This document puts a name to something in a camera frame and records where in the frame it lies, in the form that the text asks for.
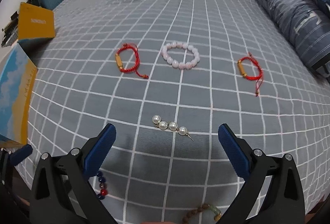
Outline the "red cord bracelet gold tube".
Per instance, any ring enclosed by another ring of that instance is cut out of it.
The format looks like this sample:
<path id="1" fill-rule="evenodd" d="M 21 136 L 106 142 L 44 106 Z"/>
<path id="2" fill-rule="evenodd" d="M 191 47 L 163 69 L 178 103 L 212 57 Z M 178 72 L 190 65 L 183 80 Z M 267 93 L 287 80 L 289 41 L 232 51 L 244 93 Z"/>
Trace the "red cord bracelet gold tube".
<path id="1" fill-rule="evenodd" d="M 119 71 L 123 74 L 135 73 L 142 79 L 148 79 L 149 75 L 139 73 L 140 54 L 134 43 L 124 43 L 115 54 L 115 62 Z"/>

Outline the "blue yellow cardboard box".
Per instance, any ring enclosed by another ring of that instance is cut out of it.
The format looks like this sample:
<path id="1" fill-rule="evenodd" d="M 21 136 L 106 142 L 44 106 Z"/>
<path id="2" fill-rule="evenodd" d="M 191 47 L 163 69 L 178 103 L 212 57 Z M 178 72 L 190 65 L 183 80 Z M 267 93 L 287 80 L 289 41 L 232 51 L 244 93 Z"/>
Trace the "blue yellow cardboard box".
<path id="1" fill-rule="evenodd" d="M 1 72 L 1 147 L 27 144 L 28 111 L 38 70 L 27 52 L 54 37 L 53 11 L 22 2 L 18 14 L 18 40 Z"/>

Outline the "grey checked bed sheet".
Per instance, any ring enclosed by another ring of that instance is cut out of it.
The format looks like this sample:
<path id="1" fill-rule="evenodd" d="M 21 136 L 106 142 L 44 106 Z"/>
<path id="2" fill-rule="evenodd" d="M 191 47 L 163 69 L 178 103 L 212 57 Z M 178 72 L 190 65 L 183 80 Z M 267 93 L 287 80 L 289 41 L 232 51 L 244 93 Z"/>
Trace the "grey checked bed sheet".
<path id="1" fill-rule="evenodd" d="M 42 153 L 64 155 L 112 123 L 103 203 L 119 223 L 179 223 L 203 203 L 224 211 L 243 185 L 218 140 L 226 123 L 252 148 L 292 155 L 306 210 L 325 196 L 329 84 L 255 0 L 64 0 L 54 18 L 55 38 L 31 55 L 33 152 L 18 167 L 27 185 Z M 119 71 L 124 43 L 137 45 L 148 79 Z"/>

